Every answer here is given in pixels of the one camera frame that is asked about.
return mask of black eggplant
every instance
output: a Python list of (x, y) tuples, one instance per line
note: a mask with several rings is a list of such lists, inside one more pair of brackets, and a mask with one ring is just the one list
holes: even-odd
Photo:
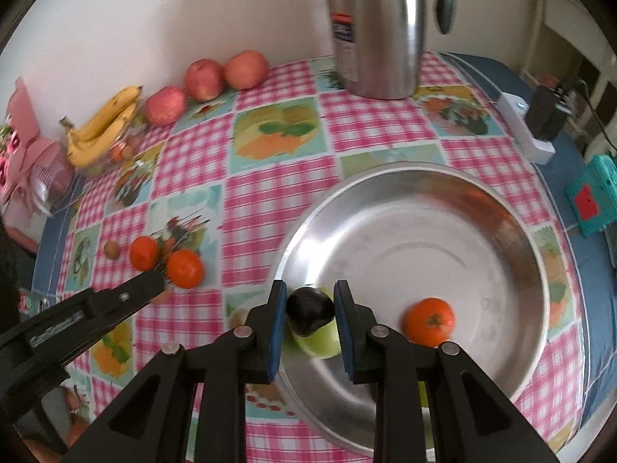
[(334, 302), (313, 287), (300, 287), (287, 298), (287, 322), (290, 329), (307, 338), (334, 318)]

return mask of banana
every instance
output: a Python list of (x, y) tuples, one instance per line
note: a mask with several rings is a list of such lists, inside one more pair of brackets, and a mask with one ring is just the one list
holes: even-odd
[(87, 167), (88, 165), (101, 158), (106, 151), (112, 147), (115, 140), (122, 133), (128, 123), (131, 122), (137, 112), (137, 103), (130, 104), (103, 134), (95, 140), (79, 142), (76, 140), (76, 132), (68, 132), (67, 157), (69, 162), (77, 168)]
[(141, 87), (131, 86), (118, 92), (92, 120), (78, 131), (74, 131), (75, 140), (86, 142), (101, 135), (129, 104), (134, 103), (140, 97), (141, 89)]

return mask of black power adapter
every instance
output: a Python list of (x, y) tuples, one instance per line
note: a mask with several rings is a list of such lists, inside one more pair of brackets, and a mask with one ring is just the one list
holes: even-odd
[(552, 141), (566, 125), (572, 115), (567, 104), (570, 90), (561, 84), (555, 90), (544, 85), (536, 89), (525, 115), (525, 123), (536, 139)]

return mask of stainless steel pitcher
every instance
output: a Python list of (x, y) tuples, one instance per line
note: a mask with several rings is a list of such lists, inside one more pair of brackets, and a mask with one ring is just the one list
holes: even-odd
[[(328, 0), (336, 70), (352, 94), (413, 95), (420, 84), (425, 0)], [(450, 31), (455, 0), (437, 0), (437, 22)]]

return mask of white wall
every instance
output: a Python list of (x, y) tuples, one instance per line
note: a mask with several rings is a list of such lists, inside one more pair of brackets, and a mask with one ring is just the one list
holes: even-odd
[[(439, 35), (430, 0), (427, 47), (516, 68), (533, 0), (459, 0), (451, 35)], [(194, 60), (257, 49), (274, 64), (331, 53), (325, 0), (38, 0), (0, 55), (0, 105), (22, 76), (45, 134), (85, 122), (112, 94), (150, 94), (181, 81)]]

